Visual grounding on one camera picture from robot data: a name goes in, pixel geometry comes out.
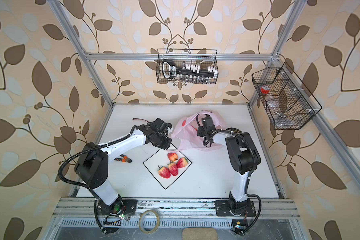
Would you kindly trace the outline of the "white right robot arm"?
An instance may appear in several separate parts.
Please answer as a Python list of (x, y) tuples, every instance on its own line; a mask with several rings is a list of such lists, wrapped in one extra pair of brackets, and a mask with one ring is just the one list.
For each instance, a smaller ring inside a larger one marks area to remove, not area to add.
[(201, 121), (196, 117), (198, 129), (197, 136), (203, 138), (203, 145), (207, 148), (212, 144), (225, 146), (229, 161), (236, 171), (234, 186), (227, 200), (215, 201), (216, 215), (218, 217), (259, 217), (261, 207), (255, 208), (255, 198), (261, 205), (258, 195), (249, 194), (249, 183), (252, 174), (261, 163), (260, 154), (249, 133), (236, 128), (217, 129), (212, 117), (206, 115)]

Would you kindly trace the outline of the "pink plastic bag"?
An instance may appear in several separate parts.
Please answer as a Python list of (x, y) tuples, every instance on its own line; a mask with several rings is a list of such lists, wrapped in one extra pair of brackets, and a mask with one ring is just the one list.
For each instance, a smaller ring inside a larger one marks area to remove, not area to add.
[(197, 116), (199, 116), (199, 123), (201, 123), (201, 117), (205, 117), (206, 115), (210, 115), (212, 117), (213, 123), (217, 129), (223, 129), (226, 127), (226, 122), (222, 116), (214, 111), (203, 110), (191, 115), (190, 117), (183, 117), (179, 120), (171, 134), (172, 139), (180, 140), (178, 150), (185, 151), (193, 149), (207, 152), (214, 151), (222, 147), (220, 144), (212, 144), (211, 147), (207, 148), (203, 145), (203, 137), (197, 136)]

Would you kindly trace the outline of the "red fake strawberry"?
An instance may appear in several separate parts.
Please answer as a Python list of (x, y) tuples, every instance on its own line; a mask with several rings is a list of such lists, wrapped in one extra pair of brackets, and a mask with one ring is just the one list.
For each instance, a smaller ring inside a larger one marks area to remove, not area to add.
[(188, 164), (189, 164), (189, 160), (185, 157), (182, 157), (177, 161), (177, 168), (178, 169), (185, 168)]
[(168, 165), (168, 169), (169, 172), (172, 176), (177, 176), (178, 175), (178, 168), (177, 168), (177, 164), (175, 162), (172, 162)]

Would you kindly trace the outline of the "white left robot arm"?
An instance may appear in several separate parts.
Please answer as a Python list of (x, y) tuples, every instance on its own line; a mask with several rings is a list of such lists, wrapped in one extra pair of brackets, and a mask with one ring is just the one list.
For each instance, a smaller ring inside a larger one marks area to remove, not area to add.
[[(110, 163), (122, 154), (146, 144), (167, 150), (172, 142), (169, 138), (172, 129), (172, 124), (157, 118), (153, 122), (133, 126), (127, 135), (113, 141), (100, 145), (89, 143), (81, 152), (61, 164), (58, 177), (64, 183), (86, 188), (97, 200), (105, 204), (109, 213), (115, 215), (123, 209), (123, 200), (108, 179)], [(82, 183), (69, 180), (63, 174), (64, 168), (74, 159), (78, 159), (74, 170), (83, 180)]]

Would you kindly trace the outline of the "small fake apple brown stem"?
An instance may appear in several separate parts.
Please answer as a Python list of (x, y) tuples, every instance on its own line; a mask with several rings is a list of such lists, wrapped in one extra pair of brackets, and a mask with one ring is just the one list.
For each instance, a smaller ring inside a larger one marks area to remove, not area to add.
[(179, 159), (177, 153), (168, 153), (167, 156), (171, 162), (175, 162)]

